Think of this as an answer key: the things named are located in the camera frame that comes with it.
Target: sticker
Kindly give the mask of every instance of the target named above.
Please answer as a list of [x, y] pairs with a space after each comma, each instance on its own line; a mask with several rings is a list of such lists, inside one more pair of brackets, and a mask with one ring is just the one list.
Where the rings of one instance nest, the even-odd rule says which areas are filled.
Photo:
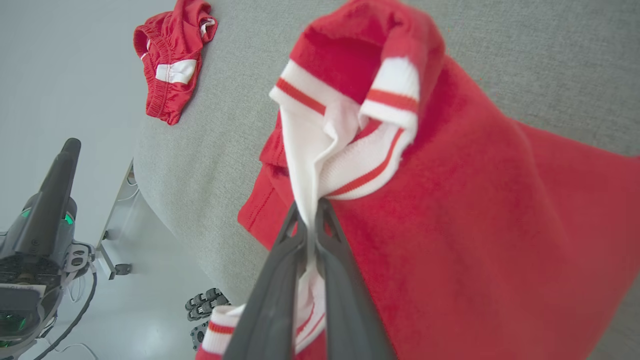
[[20, 284], [0, 284], [0, 288], [5, 289], [20, 289], [20, 290], [35, 290], [40, 293], [40, 298], [44, 296], [44, 292], [47, 290], [46, 285], [20, 285]]

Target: floor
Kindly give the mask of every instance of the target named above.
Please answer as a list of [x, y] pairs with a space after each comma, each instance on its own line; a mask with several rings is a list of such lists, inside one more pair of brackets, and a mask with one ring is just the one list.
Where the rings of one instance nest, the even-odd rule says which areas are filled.
[[[193, 359], [195, 351], [189, 332], [204, 321], [187, 321], [184, 304], [215, 284], [192, 262], [192, 257], [178, 245], [140, 194], [118, 203], [117, 207], [109, 225], [114, 230], [110, 235], [113, 240], [105, 241], [111, 242], [113, 258], [132, 263], [133, 273], [109, 281], [105, 272], [98, 269], [95, 297], [83, 319], [58, 349], [84, 343], [101, 360]], [[130, 210], [131, 216], [128, 220], [117, 216], [118, 210]], [[78, 303], [72, 304], [68, 294], [65, 295], [59, 308], [60, 317], [47, 337], [51, 341], [65, 331], [82, 308], [91, 286], [90, 276], [85, 280], [85, 297]], [[32, 360], [46, 347], [42, 341], [20, 360]], [[46, 357], [46, 360], [62, 359], [93, 357], [81, 347], [71, 347], [63, 354], [51, 352]]]

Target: red stripe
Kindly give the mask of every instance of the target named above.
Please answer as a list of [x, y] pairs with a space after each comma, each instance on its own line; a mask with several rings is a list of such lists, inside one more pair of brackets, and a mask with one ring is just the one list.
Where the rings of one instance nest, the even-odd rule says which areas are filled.
[[214, 323], [213, 321], [209, 322], [209, 330], [213, 332], [217, 332], [218, 334], [233, 334], [235, 327], [232, 326], [222, 326]]
[[367, 100], [381, 102], [385, 105], [393, 106], [394, 108], [418, 113], [418, 101], [413, 97], [398, 95], [383, 90], [371, 89], [367, 94]]
[[336, 195], [342, 195], [343, 193], [348, 193], [351, 190], [361, 187], [362, 185], [368, 183], [369, 181], [375, 179], [380, 174], [382, 174], [384, 169], [389, 164], [389, 161], [391, 160], [391, 154], [396, 148], [398, 139], [400, 138], [400, 135], [402, 135], [403, 132], [404, 132], [404, 129], [398, 129], [398, 131], [396, 132], [394, 139], [391, 141], [391, 146], [389, 147], [389, 152], [387, 153], [387, 157], [385, 158], [385, 161], [382, 161], [382, 163], [378, 165], [375, 169], [364, 174], [363, 176], [360, 176], [358, 179], [355, 179], [352, 182], [348, 183], [347, 185], [344, 185], [343, 187], [339, 188], [338, 190], [335, 190], [334, 192], [329, 194], [329, 196], [336, 196]]
[[380, 125], [382, 125], [382, 123], [376, 119], [369, 119], [369, 123], [367, 126], [364, 127], [364, 129], [359, 132], [356, 137], [353, 138], [353, 140], [350, 143], [354, 143], [360, 139], [362, 139], [365, 136], [369, 136], [371, 135], [371, 133], [373, 133], [375, 130], [377, 130]]
[[283, 79], [283, 78], [278, 79], [278, 82], [276, 83], [276, 86], [280, 90], [285, 92], [287, 95], [289, 95], [292, 98], [296, 99], [297, 101], [303, 103], [306, 107], [312, 108], [316, 112], [320, 113], [320, 115], [324, 115], [324, 109], [325, 109], [324, 105], [322, 105], [317, 100], [313, 99], [311, 96], [309, 96], [309, 95], [303, 93], [302, 91], [298, 90], [293, 85], [291, 85], [288, 82], [286, 82], [285, 79]]
[[320, 319], [318, 319], [313, 329], [311, 329], [311, 331], [303, 339], [301, 339], [300, 342], [305, 341], [305, 339], [307, 339], [311, 334], [314, 333], [314, 331], [316, 330], [316, 327], [318, 327], [318, 325], [320, 325], [320, 323], [322, 322], [322, 319], [324, 319], [325, 314], [326, 313], [323, 313], [322, 316], [320, 316]]
[[305, 326], [307, 326], [307, 324], [309, 323], [309, 321], [311, 320], [311, 316], [313, 316], [314, 314], [314, 309], [316, 308], [316, 302], [314, 302], [313, 306], [311, 307], [311, 312], [309, 313], [309, 317], [305, 320], [305, 322], [303, 322], [300, 326], [298, 326], [298, 328], [296, 329], [296, 336], [300, 335], [300, 332], [305, 328]]

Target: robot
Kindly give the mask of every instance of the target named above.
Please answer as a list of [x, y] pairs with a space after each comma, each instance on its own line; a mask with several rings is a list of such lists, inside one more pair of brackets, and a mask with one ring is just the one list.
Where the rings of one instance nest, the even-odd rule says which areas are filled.
[[67, 140], [38, 193], [0, 233], [0, 360], [18, 359], [47, 335], [75, 278], [91, 271], [91, 292], [69, 328], [37, 360], [71, 332], [95, 294], [95, 248], [74, 239], [77, 205], [70, 194], [80, 147], [78, 139]]

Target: gray fabric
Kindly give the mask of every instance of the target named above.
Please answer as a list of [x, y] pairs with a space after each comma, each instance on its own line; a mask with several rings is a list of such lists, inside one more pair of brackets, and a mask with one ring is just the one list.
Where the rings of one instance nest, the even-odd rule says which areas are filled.
[[[275, 123], [268, 92], [305, 25], [341, 3], [216, 0], [220, 26], [180, 123], [145, 119], [141, 127], [141, 191], [211, 278], [203, 289], [219, 287], [236, 304], [247, 299], [267, 254], [236, 216]], [[434, 17], [449, 53], [506, 115], [620, 154], [640, 153], [635, 0], [409, 3]], [[613, 327], [629, 330], [625, 318]], [[636, 343], [639, 327], [631, 327]], [[611, 354], [593, 359], [628, 358]]]

